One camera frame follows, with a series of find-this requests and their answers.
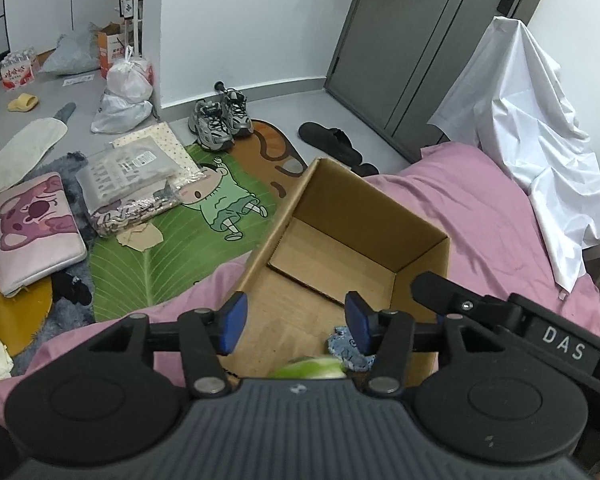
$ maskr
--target gray floor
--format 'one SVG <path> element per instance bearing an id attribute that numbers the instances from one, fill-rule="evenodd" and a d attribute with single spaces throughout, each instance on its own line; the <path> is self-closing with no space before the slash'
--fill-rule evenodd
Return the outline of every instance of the gray floor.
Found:
<path id="1" fill-rule="evenodd" d="M 91 120 L 105 87 L 100 73 L 96 72 L 94 80 L 90 82 L 63 87 L 63 81 L 64 78 L 39 76 L 35 82 L 19 91 L 6 91 L 0 84 L 0 148 L 32 120 L 52 117 L 71 101 L 77 107 L 68 120 L 68 131 L 43 162 L 49 162 L 67 152 L 93 155 L 105 149 L 106 144 L 117 137 L 91 133 Z M 27 113 L 8 112 L 7 104 L 21 92 L 38 96 L 40 104 Z M 377 166 L 381 173 L 395 173 L 408 166 L 407 161 L 381 137 L 322 90 L 250 102 L 248 110 L 252 118 L 272 123 L 284 132 L 308 164 L 317 156 L 324 156 L 323 152 L 305 144 L 298 137 L 298 126 L 306 121 L 313 121 L 328 128 L 344 130 L 354 148 L 362 153 L 363 161 Z M 153 122 L 154 118 L 149 117 L 138 128 Z M 183 144 L 193 142 L 194 137 L 186 120 L 175 121 L 171 123 L 171 127 Z"/>

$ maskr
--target gray sneaker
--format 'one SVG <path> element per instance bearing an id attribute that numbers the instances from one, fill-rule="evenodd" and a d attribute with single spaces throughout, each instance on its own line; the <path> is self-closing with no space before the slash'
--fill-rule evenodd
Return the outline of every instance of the gray sneaker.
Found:
<path id="1" fill-rule="evenodd" d="M 253 124 L 247 113 L 247 98 L 242 92 L 229 88 L 220 98 L 222 116 L 232 136 L 241 139 L 253 133 Z"/>
<path id="2" fill-rule="evenodd" d="M 198 136 L 200 146 L 208 152 L 225 152 L 234 145 L 218 103 L 198 101 L 189 117 L 189 130 Z"/>

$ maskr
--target gray door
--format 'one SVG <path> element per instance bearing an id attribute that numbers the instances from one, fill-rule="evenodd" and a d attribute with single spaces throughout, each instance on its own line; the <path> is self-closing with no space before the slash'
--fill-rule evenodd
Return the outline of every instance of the gray door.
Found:
<path id="1" fill-rule="evenodd" d="M 426 122 L 499 14 L 499 2 L 358 0 L 327 90 L 417 160 L 421 147 L 441 137 Z"/>
<path id="2" fill-rule="evenodd" d="M 328 90 L 383 129 L 448 0 L 359 0 Z"/>
<path id="3" fill-rule="evenodd" d="M 462 0 L 451 26 L 430 62 L 423 60 L 424 78 L 408 83 L 388 125 L 395 125 L 394 141 L 415 160 L 420 148 L 437 143 L 442 132 L 427 124 L 456 78 L 462 72 L 494 15 L 500 0 Z M 509 16 L 516 8 L 517 0 Z"/>

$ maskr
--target cardboard box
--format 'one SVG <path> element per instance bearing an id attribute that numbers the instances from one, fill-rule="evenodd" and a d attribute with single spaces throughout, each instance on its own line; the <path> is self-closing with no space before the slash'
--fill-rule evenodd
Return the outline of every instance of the cardboard box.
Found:
<path id="1" fill-rule="evenodd" d="M 107 76 L 115 60 L 125 57 L 125 35 L 119 24 L 109 23 L 98 32 L 98 56 L 103 77 Z"/>
<path id="2" fill-rule="evenodd" d="M 263 377 L 300 356 L 326 353 L 343 303 L 356 290 L 375 310 L 435 314 L 411 298 L 411 282 L 432 270 L 446 277 L 449 238 L 337 163 L 319 159 L 276 212 L 236 289 L 249 300 L 235 352 L 222 365 Z M 434 354 L 414 354 L 408 384 L 431 372 Z"/>

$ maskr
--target pink blanket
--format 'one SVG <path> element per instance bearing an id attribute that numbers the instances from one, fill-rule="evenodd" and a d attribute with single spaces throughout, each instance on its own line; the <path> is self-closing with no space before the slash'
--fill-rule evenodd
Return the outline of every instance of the pink blanket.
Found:
<path id="1" fill-rule="evenodd" d="M 600 336 L 600 295 L 588 275 L 562 301 L 525 193 L 482 152 L 447 142 L 423 150 L 423 160 L 398 175 L 368 182 L 447 232 L 452 241 L 449 279 L 479 294 L 506 299 L 523 294 Z M 173 321 L 202 306 L 218 308 L 244 269 L 246 255 L 222 264 L 179 297 L 146 308 L 152 322 Z M 27 374 L 109 326 L 97 323 L 44 344 Z M 184 386 L 177 354 L 158 353 L 155 369 Z M 4 401 L 21 377 L 0 381 L 0 423 Z"/>

